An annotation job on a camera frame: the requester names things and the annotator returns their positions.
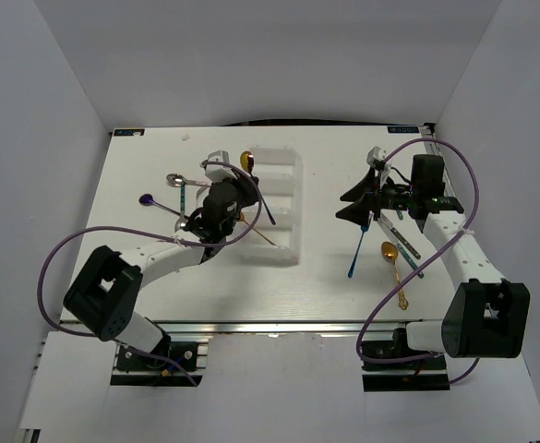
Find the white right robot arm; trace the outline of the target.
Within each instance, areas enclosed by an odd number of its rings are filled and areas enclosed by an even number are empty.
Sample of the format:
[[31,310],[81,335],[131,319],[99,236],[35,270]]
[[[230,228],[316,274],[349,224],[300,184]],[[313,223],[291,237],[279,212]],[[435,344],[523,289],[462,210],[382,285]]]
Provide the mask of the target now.
[[487,259],[468,233],[464,209],[445,193],[445,163],[437,155],[416,154],[411,178],[396,184],[380,148],[367,156],[366,176],[342,195],[346,207],[340,220],[362,228],[382,221],[383,210],[402,210],[441,255],[455,289],[440,321],[410,322],[396,329],[390,356],[410,368],[426,353],[450,357],[515,358],[522,350],[530,293],[522,283],[508,281]]

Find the silver spoon pink handle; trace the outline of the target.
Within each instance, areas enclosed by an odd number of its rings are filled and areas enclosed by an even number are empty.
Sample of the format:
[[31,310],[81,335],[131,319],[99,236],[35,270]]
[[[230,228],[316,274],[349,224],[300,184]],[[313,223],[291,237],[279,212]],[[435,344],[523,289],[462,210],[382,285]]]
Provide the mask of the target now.
[[[205,194],[208,192],[208,186],[201,186],[198,191],[196,192],[196,202],[202,203],[203,198],[205,197]],[[186,216],[186,187],[181,186],[180,187],[180,209],[179,212],[181,215],[179,216],[177,222],[175,223],[174,230],[177,232],[179,230],[183,230],[186,227],[187,224],[187,216]]]

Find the blue label sticker left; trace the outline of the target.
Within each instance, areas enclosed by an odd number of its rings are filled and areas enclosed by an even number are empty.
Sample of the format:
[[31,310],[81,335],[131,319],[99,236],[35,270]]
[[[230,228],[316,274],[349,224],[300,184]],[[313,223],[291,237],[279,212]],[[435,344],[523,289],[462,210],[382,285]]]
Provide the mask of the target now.
[[114,137],[142,137],[144,134],[144,128],[117,128],[113,132]]

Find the purple metallic spoon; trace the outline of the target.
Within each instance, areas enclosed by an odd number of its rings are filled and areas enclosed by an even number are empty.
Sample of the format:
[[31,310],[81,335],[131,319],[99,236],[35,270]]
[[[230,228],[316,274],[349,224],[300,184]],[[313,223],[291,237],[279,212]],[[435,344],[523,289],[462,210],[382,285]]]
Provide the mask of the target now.
[[141,206],[144,206],[144,207],[156,207],[156,208],[159,208],[161,210],[165,210],[167,212],[172,213],[173,215],[175,215],[177,217],[179,217],[181,215],[181,213],[179,211],[174,210],[174,209],[172,209],[172,208],[170,208],[168,206],[165,206],[162,203],[156,201],[155,198],[153,197],[153,195],[149,194],[149,193],[141,195],[138,198],[138,203]]

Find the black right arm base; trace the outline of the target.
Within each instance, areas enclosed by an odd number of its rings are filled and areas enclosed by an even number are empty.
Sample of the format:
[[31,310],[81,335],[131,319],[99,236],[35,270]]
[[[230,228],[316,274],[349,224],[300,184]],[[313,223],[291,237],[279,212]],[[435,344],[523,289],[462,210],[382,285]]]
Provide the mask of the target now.
[[390,339],[362,341],[362,355],[376,360],[417,357],[417,360],[394,364],[364,362],[364,393],[450,389],[445,358],[425,359],[425,351],[410,349],[403,328],[395,329]]

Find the white three-compartment plastic tray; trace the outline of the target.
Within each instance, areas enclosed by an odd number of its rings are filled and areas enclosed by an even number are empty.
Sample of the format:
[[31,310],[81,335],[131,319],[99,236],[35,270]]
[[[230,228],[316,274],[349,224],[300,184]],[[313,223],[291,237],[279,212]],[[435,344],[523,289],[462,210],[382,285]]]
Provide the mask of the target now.
[[291,147],[251,146],[253,173],[269,206],[237,249],[246,264],[290,267],[299,263],[302,239],[303,161]]

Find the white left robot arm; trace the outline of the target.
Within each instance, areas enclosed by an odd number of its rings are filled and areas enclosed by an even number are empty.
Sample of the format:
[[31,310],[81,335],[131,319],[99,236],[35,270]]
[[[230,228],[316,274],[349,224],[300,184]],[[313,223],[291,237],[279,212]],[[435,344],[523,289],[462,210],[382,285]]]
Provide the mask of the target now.
[[249,179],[224,178],[212,184],[176,243],[157,241],[125,252],[106,245],[96,248],[68,289],[64,307],[100,341],[123,343],[138,350],[147,367],[161,367],[168,360],[171,338],[135,311],[138,293],[159,278],[215,257],[242,209],[256,203],[258,192]]

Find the silver spoon green handle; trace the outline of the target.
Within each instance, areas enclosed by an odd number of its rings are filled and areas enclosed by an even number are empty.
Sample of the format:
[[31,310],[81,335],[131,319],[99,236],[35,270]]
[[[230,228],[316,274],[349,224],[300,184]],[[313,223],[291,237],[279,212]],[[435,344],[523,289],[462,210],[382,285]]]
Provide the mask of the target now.
[[186,187],[187,186],[205,187],[208,185],[206,182],[203,182],[203,181],[187,179],[181,174],[167,174],[166,180],[169,186],[180,189],[180,214],[182,218],[185,217]]

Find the blue label sticker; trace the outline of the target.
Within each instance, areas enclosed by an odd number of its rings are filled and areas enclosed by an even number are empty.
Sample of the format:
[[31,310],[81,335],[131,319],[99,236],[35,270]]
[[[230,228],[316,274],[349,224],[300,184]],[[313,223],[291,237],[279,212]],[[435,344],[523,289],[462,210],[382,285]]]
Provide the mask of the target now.
[[390,134],[419,134],[418,126],[387,126]]
[[113,132],[114,137],[142,137],[144,134],[144,128],[117,128]]

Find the gold spoon ornate handle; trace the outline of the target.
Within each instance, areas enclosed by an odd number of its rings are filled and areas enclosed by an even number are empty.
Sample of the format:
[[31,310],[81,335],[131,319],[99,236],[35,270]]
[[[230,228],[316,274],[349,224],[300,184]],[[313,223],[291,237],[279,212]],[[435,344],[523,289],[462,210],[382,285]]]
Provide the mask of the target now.
[[[397,268],[397,259],[399,256],[399,251],[397,247],[391,242],[383,242],[381,244],[381,255],[384,257],[384,259],[387,262],[391,264],[393,268],[395,280],[398,284],[400,284],[402,280],[401,280],[400,273]],[[406,298],[406,295],[403,289],[400,289],[398,291],[398,307],[401,310],[407,310],[409,307],[409,302]]]

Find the blue label sticker right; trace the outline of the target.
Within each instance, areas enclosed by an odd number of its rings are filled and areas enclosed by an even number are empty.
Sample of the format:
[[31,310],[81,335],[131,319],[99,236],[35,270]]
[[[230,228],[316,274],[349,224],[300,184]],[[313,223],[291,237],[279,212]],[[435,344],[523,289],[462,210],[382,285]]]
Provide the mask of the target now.
[[418,126],[387,126],[390,134],[419,134]]

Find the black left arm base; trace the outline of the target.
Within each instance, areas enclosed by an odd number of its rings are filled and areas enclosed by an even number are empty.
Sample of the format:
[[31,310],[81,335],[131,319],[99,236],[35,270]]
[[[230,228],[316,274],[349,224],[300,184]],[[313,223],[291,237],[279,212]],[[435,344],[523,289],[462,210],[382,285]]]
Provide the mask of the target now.
[[175,361],[193,379],[165,361],[135,355],[124,347],[116,350],[110,384],[125,387],[196,387],[203,378],[206,348],[196,341],[173,341],[167,358]]

